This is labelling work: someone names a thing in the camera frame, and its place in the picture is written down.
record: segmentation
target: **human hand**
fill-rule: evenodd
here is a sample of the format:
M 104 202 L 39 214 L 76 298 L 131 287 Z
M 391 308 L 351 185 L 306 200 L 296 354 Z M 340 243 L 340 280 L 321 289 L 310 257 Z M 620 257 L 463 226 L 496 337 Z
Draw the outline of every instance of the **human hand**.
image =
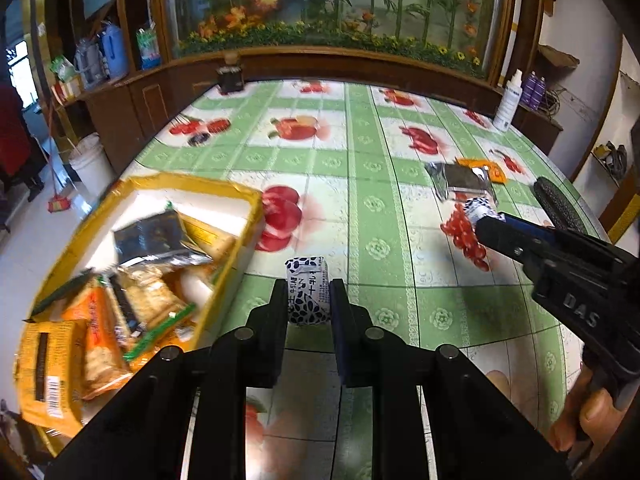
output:
M 611 395 L 604 388 L 589 391 L 593 372 L 582 364 L 574 387 L 564 400 L 564 408 L 549 431 L 549 443 L 556 451 L 569 450 L 576 441 L 578 422 L 593 442 L 590 458 L 596 458 L 611 439 L 625 416 L 628 406 L 617 410 Z

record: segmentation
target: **red clothing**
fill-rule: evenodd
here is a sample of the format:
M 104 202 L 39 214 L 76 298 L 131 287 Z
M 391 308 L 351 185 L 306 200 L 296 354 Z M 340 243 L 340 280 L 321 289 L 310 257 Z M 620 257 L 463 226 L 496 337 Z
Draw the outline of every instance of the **red clothing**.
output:
M 15 88 L 0 82 L 0 168 L 9 176 L 27 161 L 31 154 L 29 134 L 22 121 L 22 99 Z

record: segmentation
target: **kettle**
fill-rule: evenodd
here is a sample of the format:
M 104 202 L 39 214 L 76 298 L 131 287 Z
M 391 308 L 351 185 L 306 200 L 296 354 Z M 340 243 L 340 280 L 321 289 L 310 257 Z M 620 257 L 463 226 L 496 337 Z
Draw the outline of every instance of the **kettle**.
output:
M 129 71 L 129 59 L 124 48 L 124 36 L 120 27 L 108 23 L 102 34 L 102 50 L 107 59 L 111 79 L 116 79 Z
M 85 90 L 90 90 L 106 79 L 102 69 L 102 55 L 95 40 L 82 38 L 76 48 L 74 66 L 82 77 Z

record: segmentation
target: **window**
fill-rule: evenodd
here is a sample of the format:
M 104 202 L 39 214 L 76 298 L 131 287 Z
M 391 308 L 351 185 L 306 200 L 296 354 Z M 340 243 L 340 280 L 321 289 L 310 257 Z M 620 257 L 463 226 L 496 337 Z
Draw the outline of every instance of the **window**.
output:
M 27 108 L 38 98 L 29 65 L 27 43 L 21 41 L 13 49 L 7 49 L 6 56 L 9 63 L 11 84 L 15 86 L 22 98 L 22 107 Z

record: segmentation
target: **screw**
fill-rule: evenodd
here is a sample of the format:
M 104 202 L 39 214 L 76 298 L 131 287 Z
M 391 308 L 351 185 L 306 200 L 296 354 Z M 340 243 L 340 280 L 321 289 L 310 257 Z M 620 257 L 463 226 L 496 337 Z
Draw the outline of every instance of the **screw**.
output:
M 254 336 L 254 331 L 248 326 L 241 326 L 234 332 L 234 336 L 240 341 L 246 341 Z
M 453 345 L 442 345 L 440 347 L 440 354 L 447 359 L 455 359 L 460 354 L 460 350 Z
M 365 330 L 364 335 L 368 339 L 377 340 L 377 339 L 382 339 L 385 336 L 385 331 L 382 330 L 381 328 L 378 328 L 377 326 L 370 326 Z
M 172 361 L 180 355 L 180 348 L 176 345 L 165 346 L 160 351 L 160 358 L 164 361 Z

